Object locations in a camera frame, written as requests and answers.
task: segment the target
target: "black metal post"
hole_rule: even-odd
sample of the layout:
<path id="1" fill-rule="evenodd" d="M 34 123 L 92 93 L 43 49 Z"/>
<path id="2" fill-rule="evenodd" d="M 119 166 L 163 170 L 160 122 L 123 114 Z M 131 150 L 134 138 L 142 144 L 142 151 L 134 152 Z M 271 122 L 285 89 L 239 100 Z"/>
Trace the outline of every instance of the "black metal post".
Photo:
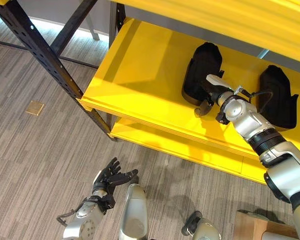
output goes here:
<path id="1" fill-rule="evenodd" d="M 120 31 L 126 18 L 125 5 L 114 1 L 110 2 L 110 23 L 109 23 L 109 48 L 116 38 L 117 30 Z"/>
<path id="2" fill-rule="evenodd" d="M 96 2 L 97 0 L 83 0 L 66 22 L 63 29 L 59 32 L 51 44 L 51 48 L 57 56 L 60 56 L 60 54 L 63 52 L 70 39 L 75 34 L 80 24 L 85 20 L 86 16 Z"/>
<path id="3" fill-rule="evenodd" d="M 5 5 L 0 5 L 0 17 L 57 83 L 109 137 L 108 134 L 111 132 L 111 129 L 97 111 L 94 109 L 91 112 L 86 111 L 78 103 L 76 98 L 80 99 L 83 96 L 83 92 L 65 69 L 58 56 L 44 40 L 35 25 L 33 25 L 17 0 L 10 0 Z"/>

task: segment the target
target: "yellow shelving unit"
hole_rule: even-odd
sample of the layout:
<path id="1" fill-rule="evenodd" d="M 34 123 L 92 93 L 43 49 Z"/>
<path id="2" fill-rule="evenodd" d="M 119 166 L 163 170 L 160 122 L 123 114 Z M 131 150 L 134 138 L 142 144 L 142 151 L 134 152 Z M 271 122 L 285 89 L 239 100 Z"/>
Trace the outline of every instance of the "yellow shelving unit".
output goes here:
<path id="1" fill-rule="evenodd" d="M 181 95 L 188 63 L 204 40 L 136 19 L 127 19 L 80 103 L 214 148 L 258 159 L 232 124 L 219 124 L 215 106 L 202 117 Z M 223 79 L 258 90 L 259 75 L 271 62 L 218 46 Z M 283 136 L 300 149 L 300 73 L 281 67 L 299 94 L 297 127 Z"/>
<path id="2" fill-rule="evenodd" d="M 265 168 L 256 160 L 155 129 L 126 118 L 119 118 L 111 135 L 197 164 L 265 184 Z"/>
<path id="3" fill-rule="evenodd" d="M 115 0 L 300 61 L 300 0 Z"/>

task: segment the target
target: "wall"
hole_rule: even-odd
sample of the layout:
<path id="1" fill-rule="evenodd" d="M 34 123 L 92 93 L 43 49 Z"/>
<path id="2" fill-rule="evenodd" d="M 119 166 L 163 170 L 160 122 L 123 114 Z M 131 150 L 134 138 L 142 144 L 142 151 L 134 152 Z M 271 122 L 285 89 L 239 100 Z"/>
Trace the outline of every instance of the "wall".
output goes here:
<path id="1" fill-rule="evenodd" d="M 18 0 L 26 13 L 31 17 L 46 19 L 53 22 L 65 24 L 72 13 L 76 10 L 81 0 Z M 257 56 L 262 48 L 251 45 L 234 38 L 205 30 L 184 22 L 180 22 L 161 15 L 153 14 L 137 8 L 125 7 L 126 15 L 134 17 L 158 26 L 166 27 L 194 37 L 220 44 L 253 56 Z M 90 12 L 94 29 L 103 33 L 109 32 L 110 2 L 98 0 Z M 81 28 L 88 29 L 86 22 Z M 300 62 L 285 56 L 269 52 L 264 59 L 276 64 L 294 69 L 300 72 Z"/>

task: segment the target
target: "small tan square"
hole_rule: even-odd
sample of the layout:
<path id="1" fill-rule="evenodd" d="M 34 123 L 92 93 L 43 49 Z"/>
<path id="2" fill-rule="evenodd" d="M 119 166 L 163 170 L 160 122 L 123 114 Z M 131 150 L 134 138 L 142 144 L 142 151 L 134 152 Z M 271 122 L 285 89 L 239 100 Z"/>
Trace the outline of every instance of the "small tan square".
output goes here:
<path id="1" fill-rule="evenodd" d="M 45 104 L 38 101 L 31 101 L 28 108 L 25 110 L 28 114 L 39 116 Z"/>

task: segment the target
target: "gray carpet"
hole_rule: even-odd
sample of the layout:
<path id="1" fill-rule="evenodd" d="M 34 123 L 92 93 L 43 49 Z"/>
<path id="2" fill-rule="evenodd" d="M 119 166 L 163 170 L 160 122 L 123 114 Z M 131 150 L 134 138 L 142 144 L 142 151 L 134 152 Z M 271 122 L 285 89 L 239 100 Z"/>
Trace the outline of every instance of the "gray carpet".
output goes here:
<path id="1" fill-rule="evenodd" d="M 95 74 L 87 66 L 64 65 L 81 89 Z M 40 116 L 25 113 L 31 100 L 46 104 Z M 95 175 L 113 157 L 123 171 L 139 169 L 150 238 L 191 239 L 182 236 L 181 228 L 194 210 L 214 222 L 225 240 L 232 239 L 240 209 L 269 211 L 271 219 L 293 224 L 290 205 L 264 185 L 130 142 L 110 141 L 30 53 L 0 45 L 0 240 L 62 239 L 64 227 L 56 216 L 90 194 Z M 116 189 L 115 208 L 94 239 L 118 239 L 127 188 Z"/>
<path id="2" fill-rule="evenodd" d="M 60 31 L 59 28 L 47 28 L 43 24 L 36 24 L 35 26 L 48 44 L 51 44 L 54 41 Z M 0 41 L 24 46 L 1 19 Z M 61 56 L 99 66 L 108 51 L 108 45 L 109 42 L 107 41 L 97 41 L 92 37 L 85 37 L 85 35 L 82 36 L 79 32 L 76 32 L 65 47 Z"/>

